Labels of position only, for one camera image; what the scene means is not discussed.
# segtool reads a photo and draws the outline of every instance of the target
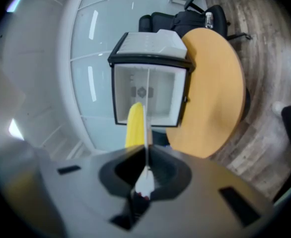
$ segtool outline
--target white wall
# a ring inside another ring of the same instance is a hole
[[[62,102],[56,67],[56,40],[67,0],[22,0],[0,26],[0,69],[25,96],[14,119],[24,139],[53,158],[81,149]]]

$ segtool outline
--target black office chair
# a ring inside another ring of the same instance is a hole
[[[211,12],[213,14],[213,28],[215,32],[224,36],[227,40],[236,39],[245,36],[246,39],[251,40],[251,36],[246,33],[239,33],[227,36],[227,26],[230,22],[226,20],[224,11],[220,5],[213,5],[206,11],[193,4],[193,0],[187,0],[184,5],[185,11],[178,14],[169,15],[160,12],[154,12],[152,15],[145,15],[139,20],[139,32],[153,32],[156,33],[160,29],[173,30],[182,38],[187,32],[192,29],[205,27],[205,14]]]

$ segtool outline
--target plastic container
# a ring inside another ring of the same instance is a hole
[[[128,33],[117,54],[151,54],[184,59],[187,48],[176,32]]]

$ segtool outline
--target orange tabletop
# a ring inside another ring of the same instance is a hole
[[[206,28],[182,38],[196,68],[181,124],[167,128],[174,150],[206,158],[220,149],[240,122],[245,105],[245,78],[230,43]]]

